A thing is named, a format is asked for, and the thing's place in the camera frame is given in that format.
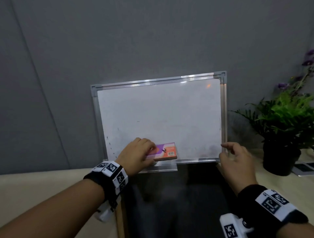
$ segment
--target whiteboard eraser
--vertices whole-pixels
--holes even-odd
[[[173,160],[177,158],[175,143],[167,143],[156,145],[147,156],[147,159],[159,160]]]

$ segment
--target forearm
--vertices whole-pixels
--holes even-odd
[[[101,186],[84,179],[0,228],[0,238],[75,237],[104,198]]]
[[[276,235],[277,238],[309,238],[314,237],[314,226],[311,224],[288,223]]]

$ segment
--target wrist-mounted tracker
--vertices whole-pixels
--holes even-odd
[[[275,236],[287,223],[303,224],[309,220],[275,190],[249,185],[238,194],[244,221],[255,230]]]
[[[117,198],[128,183],[128,176],[124,168],[114,161],[103,161],[94,167],[84,179],[90,179],[103,188],[104,202],[108,200],[110,210],[114,212],[118,205]]]

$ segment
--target whiteboard frame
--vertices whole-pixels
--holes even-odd
[[[128,88],[128,87],[138,87],[145,85],[154,84],[167,84],[167,83],[177,83],[183,81],[194,81],[203,79],[220,79],[220,106],[221,106],[221,142],[227,141],[227,72],[218,71],[213,73],[202,73],[202,74],[192,74],[178,77],[169,78],[155,78],[148,80],[137,80],[122,83],[112,83],[112,84],[93,84],[90,86],[91,94],[93,97],[95,118],[98,132],[98,140],[100,146],[100,154],[102,160],[108,160],[104,130],[101,121],[101,114],[99,108],[98,94],[99,90],[107,89],[118,89],[118,88]],[[201,158],[201,159],[176,159],[177,164],[189,164],[189,163],[200,163],[200,162],[219,162],[219,158]],[[158,172],[158,171],[173,171],[173,161],[165,160],[158,161],[154,166],[154,169],[147,170],[145,172]]]

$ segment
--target gray plastic corner piece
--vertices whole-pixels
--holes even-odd
[[[102,90],[102,85],[101,84],[93,84],[90,86],[90,91],[92,93],[92,97],[97,97],[97,91]]]
[[[227,83],[227,71],[214,72],[214,78],[219,78],[220,84],[226,84]]]

